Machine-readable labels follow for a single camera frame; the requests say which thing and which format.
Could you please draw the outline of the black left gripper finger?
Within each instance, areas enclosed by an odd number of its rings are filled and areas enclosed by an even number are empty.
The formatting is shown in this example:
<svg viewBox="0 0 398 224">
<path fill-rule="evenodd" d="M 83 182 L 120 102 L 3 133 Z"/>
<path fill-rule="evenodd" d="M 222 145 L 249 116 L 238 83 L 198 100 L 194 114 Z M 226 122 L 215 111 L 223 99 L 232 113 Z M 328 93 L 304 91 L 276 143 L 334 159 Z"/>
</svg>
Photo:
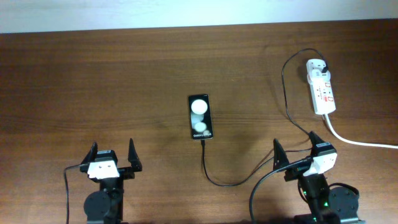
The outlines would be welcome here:
<svg viewBox="0 0 398 224">
<path fill-rule="evenodd" d="M 137 155 L 135 146 L 134 146 L 134 141 L 131 138 L 129 140 L 129 149 L 128 149 L 128 157 L 127 157 L 129 163 L 131 164 L 131 167 L 134 172 L 141 172 L 142 171 L 142 164 L 141 161 Z"/>
<path fill-rule="evenodd" d="M 92 144 L 90 150 L 88 151 L 87 155 L 82 160 L 81 165 L 89 164 L 89 163 L 93 162 L 95 160 L 97 153 L 98 153 L 98 145 L 96 142 L 94 142 Z"/>
</svg>

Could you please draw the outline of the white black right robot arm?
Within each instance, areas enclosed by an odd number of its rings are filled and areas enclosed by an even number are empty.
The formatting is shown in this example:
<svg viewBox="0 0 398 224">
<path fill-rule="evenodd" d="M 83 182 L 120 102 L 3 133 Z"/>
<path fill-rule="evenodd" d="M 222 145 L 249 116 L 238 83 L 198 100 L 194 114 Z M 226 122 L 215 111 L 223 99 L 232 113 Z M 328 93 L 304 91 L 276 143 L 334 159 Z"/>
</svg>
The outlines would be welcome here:
<svg viewBox="0 0 398 224">
<path fill-rule="evenodd" d="M 286 182 L 296 180 L 301 194 L 310 209 L 309 214 L 294 216 L 295 223 L 365 223 L 358 216 L 359 190 L 344 183 L 329 184 L 325 172 L 332 169 L 337 151 L 313 131 L 309 133 L 312 144 L 310 154 L 290 162 L 286 151 L 277 139 L 274 144 L 273 170 L 284 172 Z"/>
</svg>

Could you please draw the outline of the white power strip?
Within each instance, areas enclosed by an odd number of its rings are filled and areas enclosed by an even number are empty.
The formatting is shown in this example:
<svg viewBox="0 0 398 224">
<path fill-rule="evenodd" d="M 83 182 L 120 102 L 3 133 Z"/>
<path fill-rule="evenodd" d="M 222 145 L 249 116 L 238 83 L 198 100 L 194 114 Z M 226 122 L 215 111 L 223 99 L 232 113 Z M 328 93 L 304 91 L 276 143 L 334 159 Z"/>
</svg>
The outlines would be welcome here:
<svg viewBox="0 0 398 224">
<path fill-rule="evenodd" d="M 318 79 L 310 84 L 313 109 L 315 114 L 330 114 L 336 110 L 335 98 L 331 88 L 331 83 Z"/>
</svg>

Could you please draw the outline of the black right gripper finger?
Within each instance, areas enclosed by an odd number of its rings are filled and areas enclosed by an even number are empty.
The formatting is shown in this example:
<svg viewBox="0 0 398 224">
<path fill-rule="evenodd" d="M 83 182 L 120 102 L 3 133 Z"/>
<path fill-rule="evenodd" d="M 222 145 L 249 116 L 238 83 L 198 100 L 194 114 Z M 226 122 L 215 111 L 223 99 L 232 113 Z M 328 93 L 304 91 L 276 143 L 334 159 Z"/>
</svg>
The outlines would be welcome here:
<svg viewBox="0 0 398 224">
<path fill-rule="evenodd" d="M 277 139 L 274 139 L 273 145 L 274 145 L 273 170 L 278 170 L 289 165 L 290 162 L 280 142 Z"/>
<path fill-rule="evenodd" d="M 324 146 L 325 141 L 322 140 L 315 132 L 310 131 L 308 136 L 313 148 Z"/>
</svg>

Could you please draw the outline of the black smartphone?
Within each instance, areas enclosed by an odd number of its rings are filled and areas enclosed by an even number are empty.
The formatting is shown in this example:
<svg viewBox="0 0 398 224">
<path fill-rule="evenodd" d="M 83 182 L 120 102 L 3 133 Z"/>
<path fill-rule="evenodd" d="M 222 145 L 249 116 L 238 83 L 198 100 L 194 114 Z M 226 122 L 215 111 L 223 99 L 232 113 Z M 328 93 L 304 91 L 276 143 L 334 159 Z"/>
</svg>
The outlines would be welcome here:
<svg viewBox="0 0 398 224">
<path fill-rule="evenodd" d="M 214 136 L 209 96 L 188 96 L 191 137 L 193 140 L 212 139 Z"/>
</svg>

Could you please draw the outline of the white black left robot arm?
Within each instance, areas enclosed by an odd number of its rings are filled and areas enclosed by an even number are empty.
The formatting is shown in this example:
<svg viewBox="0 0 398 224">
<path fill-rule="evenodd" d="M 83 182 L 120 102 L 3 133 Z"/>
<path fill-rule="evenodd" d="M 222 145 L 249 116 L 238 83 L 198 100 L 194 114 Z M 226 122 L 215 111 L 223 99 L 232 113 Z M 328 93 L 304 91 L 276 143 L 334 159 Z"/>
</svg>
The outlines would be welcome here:
<svg viewBox="0 0 398 224">
<path fill-rule="evenodd" d="M 97 143 L 81 162 L 80 171 L 99 184 L 99 190 L 87 196 L 84 212 L 87 224 L 113 224 L 123 220 L 124 181 L 135 178 L 136 172 L 142 171 L 142 164 L 129 140 L 127 167 L 118 167 L 118 158 L 114 150 L 100 151 Z"/>
</svg>

